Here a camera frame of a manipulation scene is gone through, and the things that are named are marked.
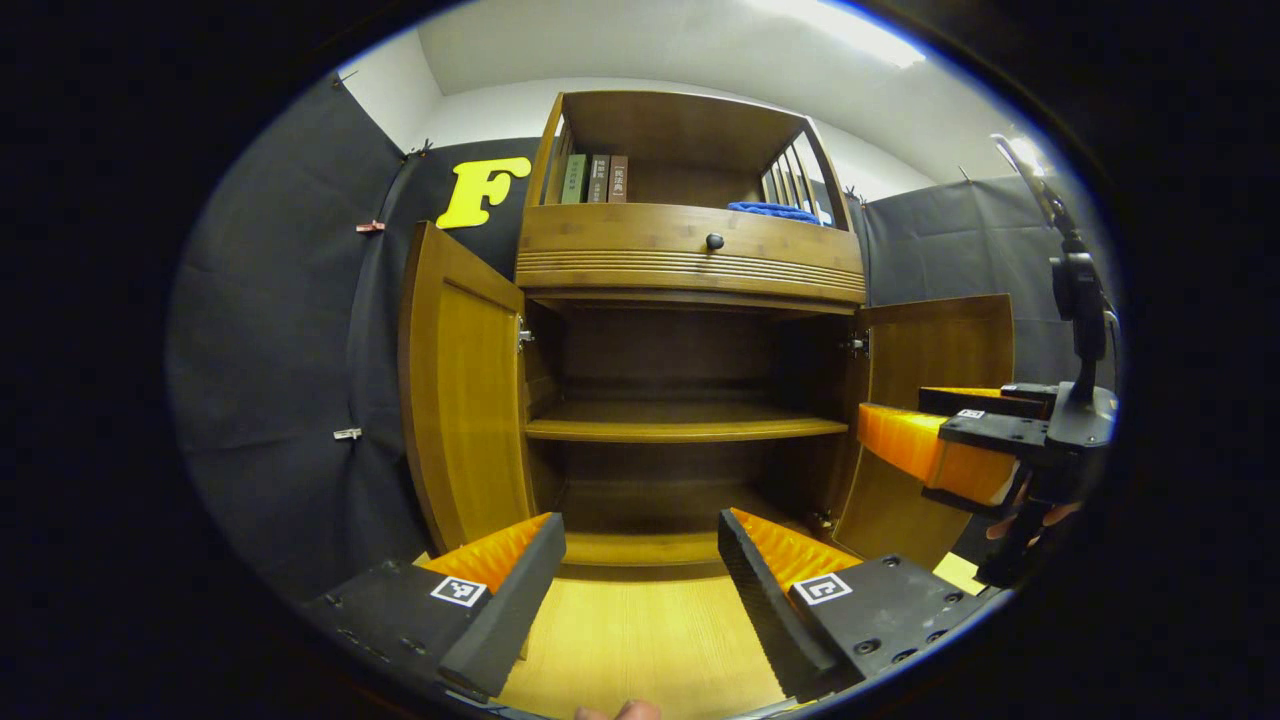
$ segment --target book spine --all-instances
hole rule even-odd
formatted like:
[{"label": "book spine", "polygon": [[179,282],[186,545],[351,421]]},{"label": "book spine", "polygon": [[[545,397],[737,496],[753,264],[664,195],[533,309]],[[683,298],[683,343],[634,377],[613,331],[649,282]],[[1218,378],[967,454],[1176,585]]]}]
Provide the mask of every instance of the book spine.
[{"label": "book spine", "polygon": [[561,192],[561,202],[570,205],[582,201],[582,176],[586,174],[586,155],[576,154],[568,156],[568,167],[564,169],[564,191]]},{"label": "book spine", "polygon": [[591,155],[591,182],[586,188],[588,202],[604,202],[609,183],[609,156]]},{"label": "book spine", "polygon": [[627,156],[609,158],[609,202],[627,201]]}]

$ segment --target cabinet door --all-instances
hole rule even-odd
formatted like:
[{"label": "cabinet door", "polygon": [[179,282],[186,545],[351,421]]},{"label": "cabinet door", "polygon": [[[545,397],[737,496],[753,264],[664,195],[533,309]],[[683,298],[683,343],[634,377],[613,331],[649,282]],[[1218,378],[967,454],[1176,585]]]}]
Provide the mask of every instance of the cabinet door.
[{"label": "cabinet door", "polygon": [[524,293],[434,224],[404,269],[399,392],[419,502],[442,551],[531,516],[521,421]]},{"label": "cabinet door", "polygon": [[[1007,295],[867,307],[858,311],[855,324],[870,346],[869,356],[852,361],[855,402],[916,410],[922,386],[1012,382],[1014,316]],[[856,405],[851,418],[856,423]],[[856,428],[852,432],[852,482],[833,538],[863,557],[892,552],[923,568],[936,566],[970,514],[920,497],[919,480],[861,447]]]}]

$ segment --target wooden floor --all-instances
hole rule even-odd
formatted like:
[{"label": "wooden floor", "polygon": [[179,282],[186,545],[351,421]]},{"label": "wooden floor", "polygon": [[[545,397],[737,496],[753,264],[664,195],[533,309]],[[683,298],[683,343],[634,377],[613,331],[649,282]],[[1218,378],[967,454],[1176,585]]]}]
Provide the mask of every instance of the wooden floor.
[{"label": "wooden floor", "polygon": [[[977,592],[973,569],[948,555],[934,573]],[[607,570],[562,574],[591,573]],[[644,698],[664,717],[698,720],[785,700],[732,580],[662,573],[677,571],[654,569],[631,580],[558,577],[534,620],[529,659],[516,661],[497,701],[572,717],[579,705],[612,716],[627,700]]]}]

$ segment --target blue cloth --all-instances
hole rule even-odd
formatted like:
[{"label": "blue cloth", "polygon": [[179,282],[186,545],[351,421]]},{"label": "blue cloth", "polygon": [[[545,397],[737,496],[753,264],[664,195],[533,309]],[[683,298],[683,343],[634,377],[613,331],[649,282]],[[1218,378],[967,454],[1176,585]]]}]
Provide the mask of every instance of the blue cloth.
[{"label": "blue cloth", "polygon": [[756,215],[772,215],[774,218],[800,220],[801,223],[814,225],[822,224],[813,213],[805,213],[804,210],[797,210],[790,205],[778,205],[777,202],[730,202],[728,209],[737,210],[740,213],[753,213]]}]

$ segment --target green book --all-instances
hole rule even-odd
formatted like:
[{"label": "green book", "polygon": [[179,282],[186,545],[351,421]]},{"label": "green book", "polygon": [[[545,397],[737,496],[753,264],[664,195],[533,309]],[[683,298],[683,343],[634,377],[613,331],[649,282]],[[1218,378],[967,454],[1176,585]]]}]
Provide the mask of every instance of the green book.
[{"label": "green book", "polygon": [[564,168],[564,191],[561,192],[561,204],[582,201],[582,191],[586,190],[586,155],[577,154],[568,156],[568,167]]}]

